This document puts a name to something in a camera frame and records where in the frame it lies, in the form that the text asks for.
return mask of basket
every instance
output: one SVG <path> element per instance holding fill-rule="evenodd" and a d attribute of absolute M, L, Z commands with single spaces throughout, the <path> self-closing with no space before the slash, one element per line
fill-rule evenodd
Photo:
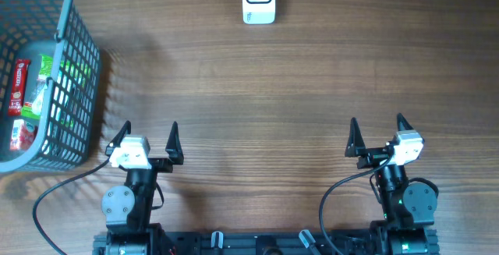
<path fill-rule="evenodd" d="M 26 97 L 41 55 L 50 55 L 53 65 L 40 119 L 8 116 L 16 60 L 31 60 Z M 100 71 L 98 47 L 73 0 L 0 0 L 0 172 L 64 171 L 85 161 Z M 25 151 L 9 149 L 15 119 L 37 126 Z"/>

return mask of red candy bar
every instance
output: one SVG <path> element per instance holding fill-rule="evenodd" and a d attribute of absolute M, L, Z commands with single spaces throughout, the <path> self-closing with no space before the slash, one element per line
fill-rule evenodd
<path fill-rule="evenodd" d="M 16 70 L 12 78 L 12 93 L 10 94 L 10 104 L 7 115 L 21 115 L 21 108 L 24 101 L 24 89 L 26 88 L 26 76 L 28 74 L 28 65 L 30 60 L 17 59 Z"/>
<path fill-rule="evenodd" d="M 16 119 L 12 128 L 12 136 L 10 139 L 10 150 L 27 150 L 34 142 L 37 136 L 37 127 L 24 119 Z"/>

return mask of basket handle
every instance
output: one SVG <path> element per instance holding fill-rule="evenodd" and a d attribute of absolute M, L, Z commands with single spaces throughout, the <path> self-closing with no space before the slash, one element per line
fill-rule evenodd
<path fill-rule="evenodd" d="M 73 0 L 64 0 L 62 3 L 61 15 L 57 24 L 57 33 L 55 34 L 55 41 L 60 42 L 64 38 L 66 25 L 68 23 L 69 13 L 73 6 Z"/>

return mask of wooden tabletop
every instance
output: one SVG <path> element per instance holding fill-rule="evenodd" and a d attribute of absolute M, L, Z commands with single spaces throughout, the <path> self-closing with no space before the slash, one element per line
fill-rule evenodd
<path fill-rule="evenodd" d="M 402 112 L 426 140 L 409 177 L 435 182 L 443 254 L 499 248 L 499 0 L 278 0 L 275 24 L 242 22 L 241 0 L 75 0 L 102 49 L 90 160 L 63 174 L 0 178 L 0 253 L 53 254 L 31 218 L 48 187 L 104 161 L 127 119 L 161 156 L 179 123 L 186 160 L 159 175 L 168 231 L 318 230 L 326 189 L 358 173 L 350 118 L 368 147 Z M 70 254 L 105 232 L 115 168 L 42 202 L 41 224 Z M 335 190 L 328 228 L 383 218 L 367 178 Z"/>

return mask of wooden table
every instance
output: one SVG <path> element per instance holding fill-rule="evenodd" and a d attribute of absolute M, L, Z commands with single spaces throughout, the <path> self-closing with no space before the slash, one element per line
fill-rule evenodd
<path fill-rule="evenodd" d="M 278 0 L 269 26 L 241 0 L 75 0 L 104 69 L 90 160 L 64 174 L 0 178 L 0 253 L 53 254 L 31 219 L 48 187 L 104 160 L 125 120 L 163 152 L 179 122 L 183 166 L 160 175 L 168 231 L 318 230 L 324 191 L 359 171 L 344 158 L 350 118 L 369 147 L 402 112 L 426 139 L 407 167 L 441 189 L 443 254 L 499 248 L 499 0 Z M 104 232 L 105 168 L 49 196 L 41 224 L 66 252 Z M 328 228 L 382 219 L 367 178 L 327 202 Z"/>

